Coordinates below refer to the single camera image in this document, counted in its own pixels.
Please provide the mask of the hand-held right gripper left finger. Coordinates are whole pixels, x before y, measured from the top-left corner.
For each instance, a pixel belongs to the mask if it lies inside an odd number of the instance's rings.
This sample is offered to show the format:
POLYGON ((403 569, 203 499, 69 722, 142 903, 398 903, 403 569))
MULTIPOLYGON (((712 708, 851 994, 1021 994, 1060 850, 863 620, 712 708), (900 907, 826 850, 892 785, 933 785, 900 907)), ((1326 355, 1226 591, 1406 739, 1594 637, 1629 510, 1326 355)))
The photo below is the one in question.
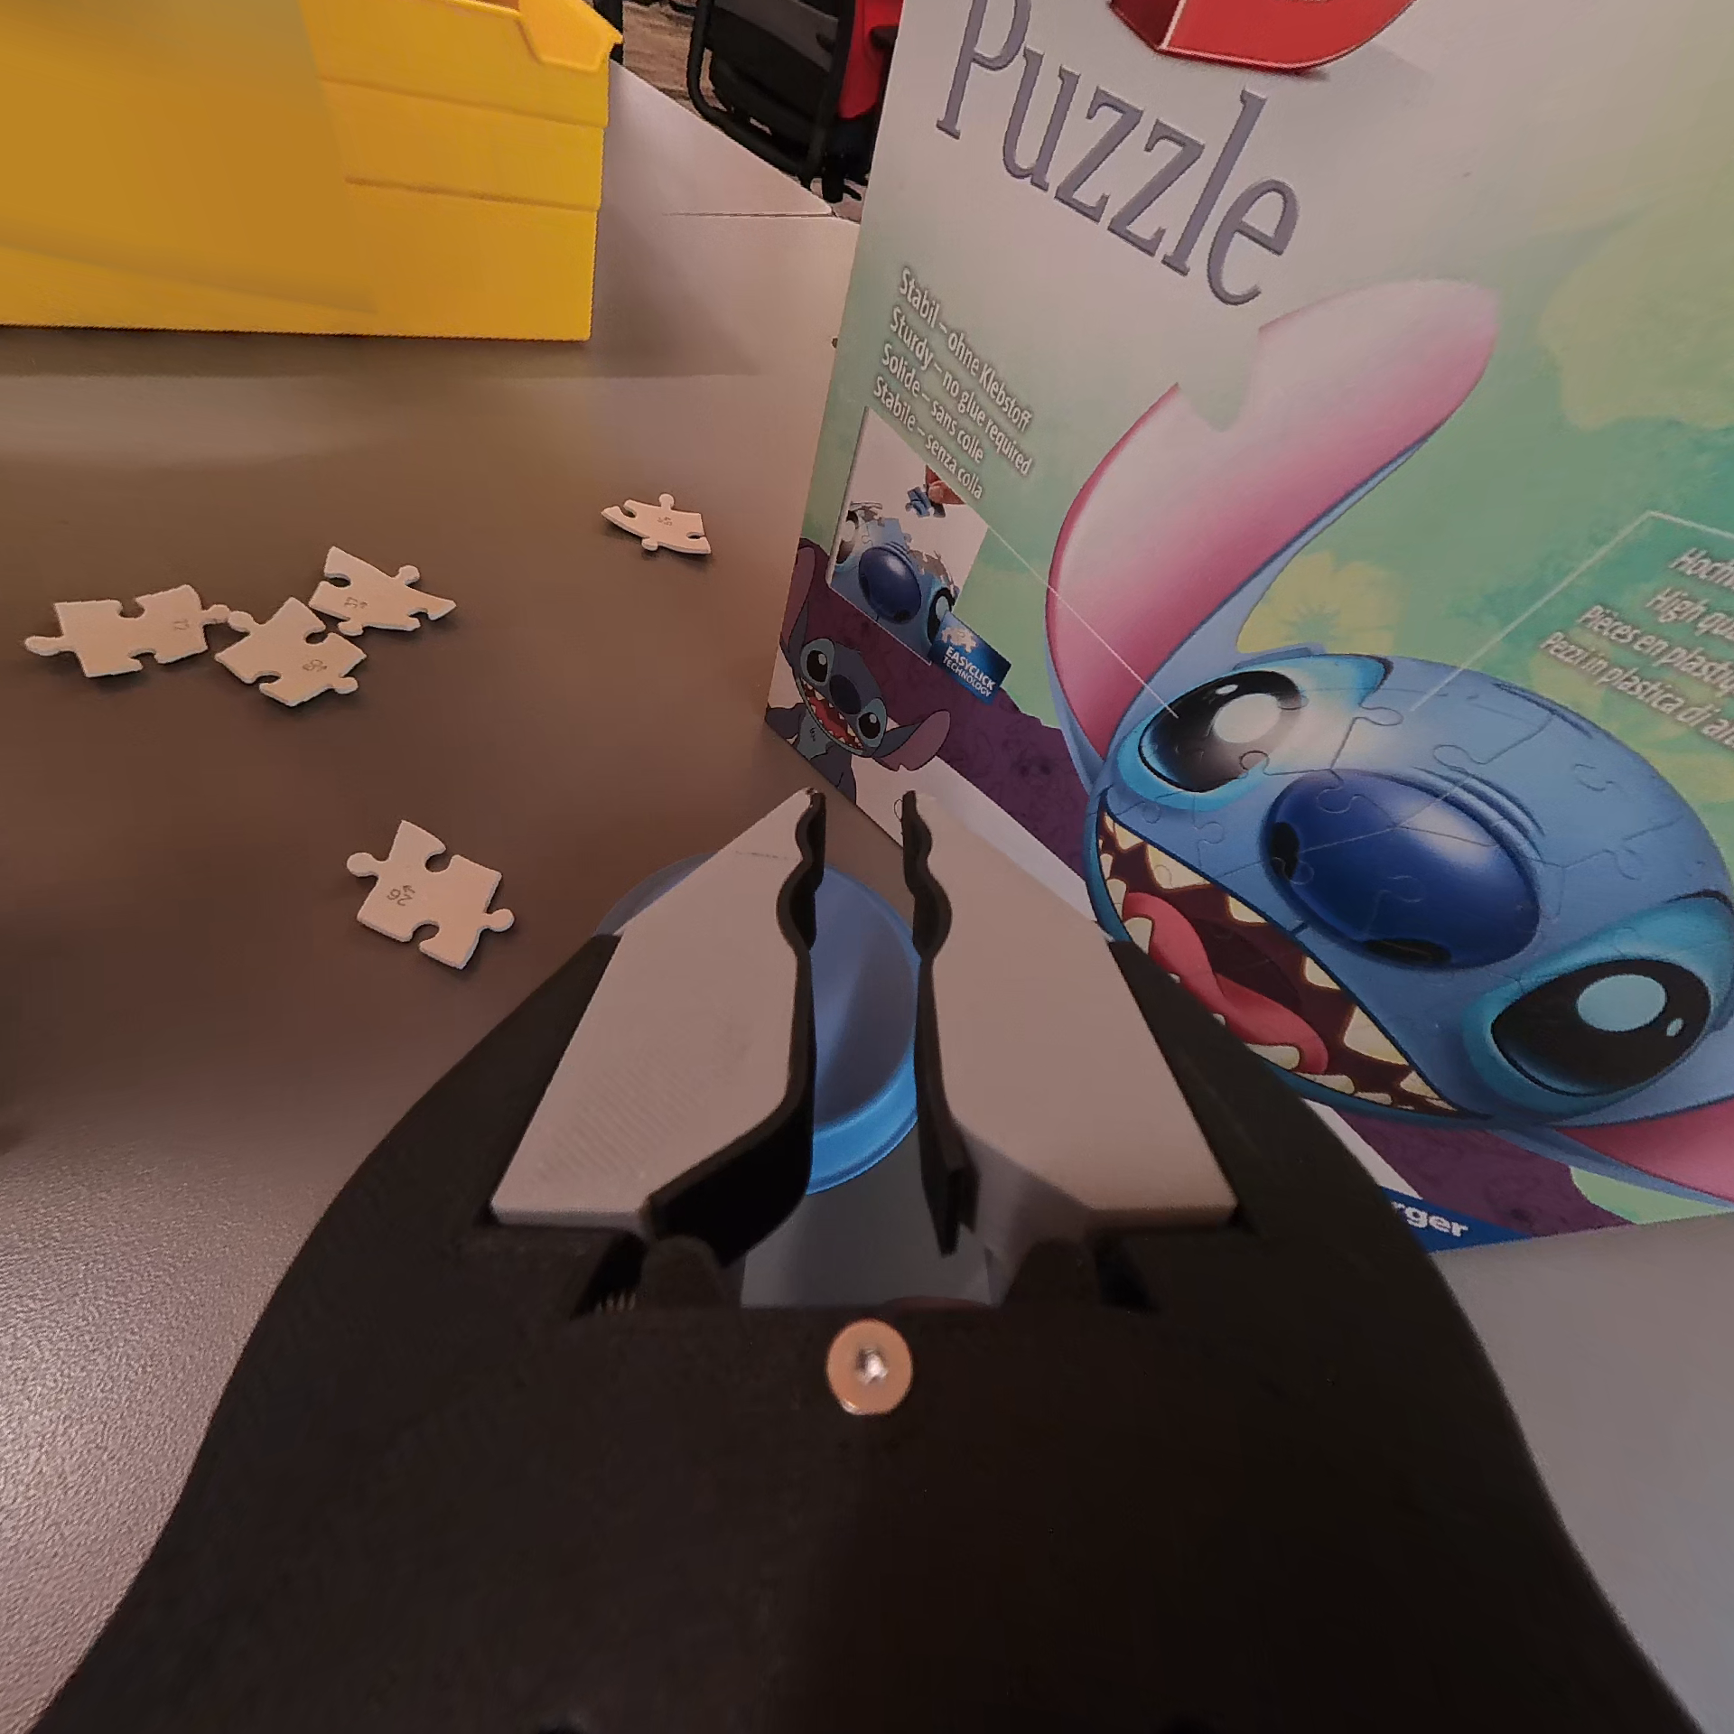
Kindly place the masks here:
POLYGON ((499 1222, 690 1236, 731 1265, 795 1213, 822 846, 826 801, 795 793, 621 926, 499 1222))

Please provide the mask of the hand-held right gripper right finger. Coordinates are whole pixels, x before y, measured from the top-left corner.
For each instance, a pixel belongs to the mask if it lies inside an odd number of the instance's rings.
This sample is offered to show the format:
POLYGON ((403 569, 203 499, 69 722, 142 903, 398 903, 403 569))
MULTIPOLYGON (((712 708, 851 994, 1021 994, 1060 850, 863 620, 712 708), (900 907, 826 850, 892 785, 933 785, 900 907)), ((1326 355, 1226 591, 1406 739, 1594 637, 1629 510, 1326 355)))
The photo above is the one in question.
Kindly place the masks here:
POLYGON ((919 966, 916 1122, 943 1252, 1221 1225, 1229 1185, 1095 922, 919 793, 902 798, 919 966))

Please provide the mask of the white jigsaw piece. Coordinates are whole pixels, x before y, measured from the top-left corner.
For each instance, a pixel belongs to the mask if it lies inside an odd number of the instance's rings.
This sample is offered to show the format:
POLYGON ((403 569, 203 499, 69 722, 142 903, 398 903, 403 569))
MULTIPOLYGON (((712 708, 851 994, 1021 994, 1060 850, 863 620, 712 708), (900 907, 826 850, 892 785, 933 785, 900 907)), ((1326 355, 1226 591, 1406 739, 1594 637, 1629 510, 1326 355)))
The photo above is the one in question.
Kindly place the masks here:
POLYGON ((376 889, 358 907, 358 922, 398 943, 413 940, 421 926, 433 926, 435 934, 421 940, 421 954, 450 969, 463 969, 479 937, 483 932, 507 932, 513 912, 490 907, 502 879, 496 868, 462 855, 435 868, 431 860, 438 855, 443 855, 443 843, 409 819, 398 823, 385 860, 349 855, 347 870, 376 879, 376 889))
POLYGON ((117 678, 142 668, 142 654, 159 664, 204 654, 204 628, 228 620, 228 606, 204 606, 203 596, 179 584, 137 598, 127 614, 117 598, 55 603, 56 635, 26 637, 26 650, 73 654, 86 678, 117 678))
POLYGON ((681 510, 668 492, 657 500, 627 499, 606 504, 600 516, 621 532, 628 532, 644 553, 710 554, 705 524, 700 512, 681 510))
POLYGON ((358 640, 329 635, 328 623, 300 598, 287 598, 265 620, 234 610, 226 627, 238 633, 213 661, 245 682, 285 707, 317 695, 352 695, 352 668, 364 661, 358 640))
POLYGON ((438 620, 455 610, 450 598, 419 590, 416 567, 398 567, 386 576, 339 547, 328 550, 321 580, 307 606, 335 620, 345 637, 358 637, 364 628, 416 633, 423 618, 438 620))

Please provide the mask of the yellow plastic bin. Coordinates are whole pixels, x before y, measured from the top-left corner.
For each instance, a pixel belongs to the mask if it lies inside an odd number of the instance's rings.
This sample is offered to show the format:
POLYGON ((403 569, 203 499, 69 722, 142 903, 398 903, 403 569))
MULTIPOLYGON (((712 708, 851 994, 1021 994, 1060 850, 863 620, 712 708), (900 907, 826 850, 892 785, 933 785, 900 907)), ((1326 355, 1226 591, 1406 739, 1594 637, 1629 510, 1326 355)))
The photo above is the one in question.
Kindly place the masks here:
POLYGON ((586 2, 3 2, 3 321, 586 339, 586 2))

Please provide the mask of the colourful cardboard puzzle box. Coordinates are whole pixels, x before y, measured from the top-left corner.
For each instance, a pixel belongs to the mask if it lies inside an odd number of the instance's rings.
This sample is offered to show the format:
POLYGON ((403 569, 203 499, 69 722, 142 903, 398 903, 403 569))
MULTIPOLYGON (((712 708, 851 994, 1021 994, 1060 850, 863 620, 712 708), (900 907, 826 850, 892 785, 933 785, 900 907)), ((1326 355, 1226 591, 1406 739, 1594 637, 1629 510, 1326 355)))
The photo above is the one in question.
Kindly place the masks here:
POLYGON ((1730 1206, 1730 2, 909 2, 768 729, 1437 1246, 1730 1206))

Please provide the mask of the black and red office chair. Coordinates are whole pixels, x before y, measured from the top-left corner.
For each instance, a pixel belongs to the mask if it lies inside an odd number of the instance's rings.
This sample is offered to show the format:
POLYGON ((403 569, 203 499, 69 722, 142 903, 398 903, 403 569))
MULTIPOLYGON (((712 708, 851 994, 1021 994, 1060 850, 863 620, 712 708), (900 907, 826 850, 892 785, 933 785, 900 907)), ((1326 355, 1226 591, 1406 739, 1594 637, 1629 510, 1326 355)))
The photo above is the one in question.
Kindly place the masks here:
POLYGON ((697 2, 687 87, 702 120, 828 203, 863 191, 900 2, 697 2))

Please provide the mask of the blue round plastic stand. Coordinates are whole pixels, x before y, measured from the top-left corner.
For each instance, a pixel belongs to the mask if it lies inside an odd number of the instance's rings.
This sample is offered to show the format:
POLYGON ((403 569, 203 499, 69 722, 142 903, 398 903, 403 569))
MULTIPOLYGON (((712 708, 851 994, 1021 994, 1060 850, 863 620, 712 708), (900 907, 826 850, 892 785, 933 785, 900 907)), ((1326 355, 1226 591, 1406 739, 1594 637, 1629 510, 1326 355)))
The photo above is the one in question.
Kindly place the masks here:
MULTIPOLYGON (((539 1108, 540 1194, 559 1216, 675 1225, 687 1165, 744 1145, 799 1085, 791 1075, 798 959, 778 932, 774 868, 691 858, 627 906, 673 900, 614 952, 539 1108)), ((843 870, 818 886, 812 946, 815 1139, 822 1191, 865 1171, 913 1122, 916 961, 900 917, 843 870)))

